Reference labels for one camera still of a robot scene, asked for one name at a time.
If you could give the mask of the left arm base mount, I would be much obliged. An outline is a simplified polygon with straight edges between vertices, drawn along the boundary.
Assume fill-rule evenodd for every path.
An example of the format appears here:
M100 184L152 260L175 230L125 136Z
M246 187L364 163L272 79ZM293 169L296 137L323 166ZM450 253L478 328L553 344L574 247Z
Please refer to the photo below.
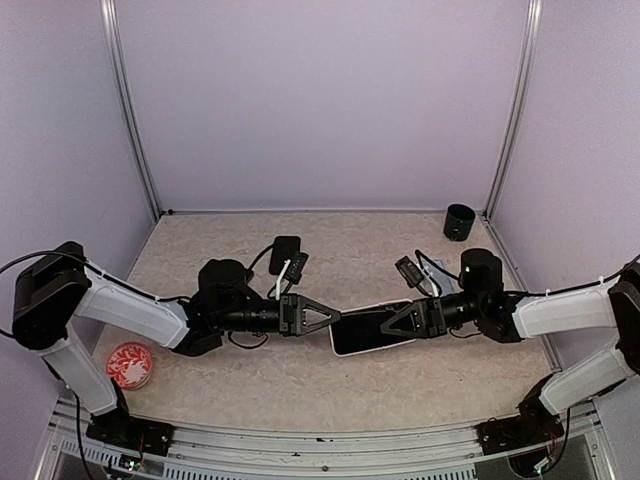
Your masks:
M93 418L86 430L89 439L108 445L166 457L175 427L171 424L137 417L115 420Z

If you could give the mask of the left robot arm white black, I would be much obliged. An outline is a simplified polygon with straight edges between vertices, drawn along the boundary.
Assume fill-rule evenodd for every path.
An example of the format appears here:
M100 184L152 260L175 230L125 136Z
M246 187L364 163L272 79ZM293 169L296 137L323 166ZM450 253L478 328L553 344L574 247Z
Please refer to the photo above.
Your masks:
M16 278L13 320L7 337L35 351L71 388L100 433L121 445L140 434L122 390L98 370L73 332L85 318L143 336L174 353L199 357L223 344L226 333L277 333L301 337L337 322L339 311L283 291L262 297L252 272L232 259L210 260L198 273L192 297L161 298L119 280L69 241L21 258L31 264Z

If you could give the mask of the black phone case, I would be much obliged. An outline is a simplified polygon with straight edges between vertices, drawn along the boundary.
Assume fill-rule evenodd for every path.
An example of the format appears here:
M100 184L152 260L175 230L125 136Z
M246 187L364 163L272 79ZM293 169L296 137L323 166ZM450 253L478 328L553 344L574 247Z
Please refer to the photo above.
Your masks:
M291 260L300 247L301 238L299 236L276 236L271 250L269 273L273 276L278 275L284 267L285 261Z

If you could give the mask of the light blue phone case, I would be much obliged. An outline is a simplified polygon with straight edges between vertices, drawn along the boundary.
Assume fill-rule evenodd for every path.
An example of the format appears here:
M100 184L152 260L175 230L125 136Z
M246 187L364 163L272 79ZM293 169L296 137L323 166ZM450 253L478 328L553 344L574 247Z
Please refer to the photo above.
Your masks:
M422 264L424 269L431 275L432 279L440 286L442 295L456 292L457 283L455 280L445 275L426 260L423 260Z

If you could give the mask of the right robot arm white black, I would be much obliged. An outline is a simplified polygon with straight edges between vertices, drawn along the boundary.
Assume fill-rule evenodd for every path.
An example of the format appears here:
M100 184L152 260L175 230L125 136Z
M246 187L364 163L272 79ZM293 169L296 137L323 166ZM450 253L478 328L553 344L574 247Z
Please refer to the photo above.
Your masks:
M575 404L609 391L639 372L639 261L583 285L543 293L508 291L502 262L492 252L464 251L459 292L411 302L381 324L387 335L431 339L472 322L498 343L518 343L551 333L611 328L614 341L538 382L518 406L511 433L535 442Z

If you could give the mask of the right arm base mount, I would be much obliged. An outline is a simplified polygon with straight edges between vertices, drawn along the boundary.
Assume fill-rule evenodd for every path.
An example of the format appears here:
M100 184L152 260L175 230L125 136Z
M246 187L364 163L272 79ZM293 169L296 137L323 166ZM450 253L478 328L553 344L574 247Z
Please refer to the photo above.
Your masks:
M564 427L558 416L546 420L522 415L491 418L478 424L475 430L484 455L517 450L564 435Z

